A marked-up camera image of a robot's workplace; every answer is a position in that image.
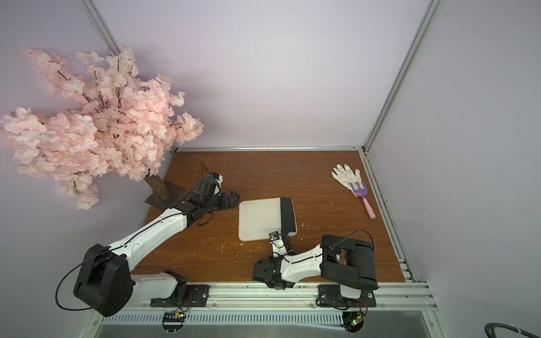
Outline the black kitchen knife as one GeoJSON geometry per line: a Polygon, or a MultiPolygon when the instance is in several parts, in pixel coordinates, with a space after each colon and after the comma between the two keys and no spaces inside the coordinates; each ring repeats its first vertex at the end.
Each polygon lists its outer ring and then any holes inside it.
{"type": "Polygon", "coordinates": [[[290,197],[280,197],[280,222],[280,234],[285,250],[289,255],[293,255],[294,251],[290,244],[290,237],[297,234],[297,222],[293,202],[290,197]]]}

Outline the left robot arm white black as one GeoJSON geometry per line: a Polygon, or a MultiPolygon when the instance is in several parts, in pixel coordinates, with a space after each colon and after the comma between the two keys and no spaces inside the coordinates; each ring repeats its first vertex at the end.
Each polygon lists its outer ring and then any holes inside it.
{"type": "Polygon", "coordinates": [[[186,279],[171,271],[154,275],[135,275],[139,263],[164,242],[196,224],[205,225],[206,215],[235,209],[238,193],[221,189],[222,175],[210,173],[197,180],[188,191],[166,182],[168,197],[153,193],[146,203],[161,210],[153,221],[110,245],[90,247],[78,272],[73,295],[104,317],[121,311],[126,305],[149,301],[152,306],[184,306],[188,300],[186,279]]]}

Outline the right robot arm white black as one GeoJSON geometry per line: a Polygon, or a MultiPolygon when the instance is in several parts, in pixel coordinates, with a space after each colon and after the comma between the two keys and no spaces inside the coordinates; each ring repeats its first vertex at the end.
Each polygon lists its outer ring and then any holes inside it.
{"type": "Polygon", "coordinates": [[[321,243],[307,252],[294,254],[289,238],[269,234],[273,253],[254,265],[252,280],[275,290],[286,290],[311,277],[338,284],[340,295],[359,299],[364,291],[379,288],[373,242],[324,235],[321,243]]]}

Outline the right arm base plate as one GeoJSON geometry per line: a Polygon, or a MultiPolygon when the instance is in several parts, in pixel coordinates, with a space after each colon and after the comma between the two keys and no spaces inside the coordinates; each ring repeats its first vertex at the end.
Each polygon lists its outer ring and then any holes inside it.
{"type": "Polygon", "coordinates": [[[324,308],[375,308],[373,290],[356,290],[340,284],[320,284],[316,304],[324,308]]]}

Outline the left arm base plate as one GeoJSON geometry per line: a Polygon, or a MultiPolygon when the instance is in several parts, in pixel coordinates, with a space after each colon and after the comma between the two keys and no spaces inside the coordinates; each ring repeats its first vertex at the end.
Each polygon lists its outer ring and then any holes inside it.
{"type": "Polygon", "coordinates": [[[207,284],[182,284],[166,299],[152,299],[150,307],[204,308],[209,298],[210,286],[207,284]]]}

